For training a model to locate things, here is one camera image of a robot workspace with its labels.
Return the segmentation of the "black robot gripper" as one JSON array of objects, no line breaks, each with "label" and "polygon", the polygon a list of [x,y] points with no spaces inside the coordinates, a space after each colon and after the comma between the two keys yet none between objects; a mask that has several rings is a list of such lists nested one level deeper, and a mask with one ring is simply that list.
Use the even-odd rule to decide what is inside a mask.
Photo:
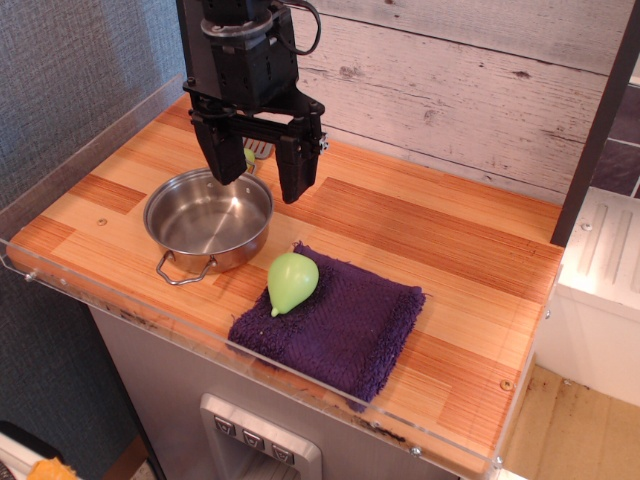
[{"label": "black robot gripper", "polygon": [[200,1],[210,47],[208,92],[184,85],[192,125],[214,178],[229,185],[246,171],[243,138],[275,144],[282,199],[296,202],[314,185],[326,147],[324,107],[297,88],[294,9],[307,1]]}]

